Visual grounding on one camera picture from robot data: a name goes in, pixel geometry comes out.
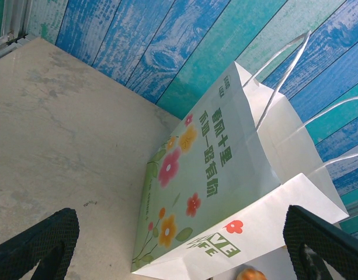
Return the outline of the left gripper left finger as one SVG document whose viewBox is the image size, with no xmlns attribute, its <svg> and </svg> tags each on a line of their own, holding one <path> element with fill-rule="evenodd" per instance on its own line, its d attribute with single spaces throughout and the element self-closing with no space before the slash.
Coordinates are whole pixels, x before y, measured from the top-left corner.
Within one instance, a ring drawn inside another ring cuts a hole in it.
<svg viewBox="0 0 358 280">
<path fill-rule="evenodd" d="M 74 209 L 64 208 L 0 244 L 0 279 L 64 279 L 79 238 Z"/>
</svg>

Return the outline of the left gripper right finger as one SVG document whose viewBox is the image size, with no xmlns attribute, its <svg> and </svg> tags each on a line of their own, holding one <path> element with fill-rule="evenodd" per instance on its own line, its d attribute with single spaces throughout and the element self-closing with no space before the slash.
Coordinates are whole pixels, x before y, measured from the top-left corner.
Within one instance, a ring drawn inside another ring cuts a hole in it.
<svg viewBox="0 0 358 280">
<path fill-rule="evenodd" d="M 358 279 L 358 239 L 310 211 L 290 205 L 283 237 L 297 279 Z"/>
</svg>

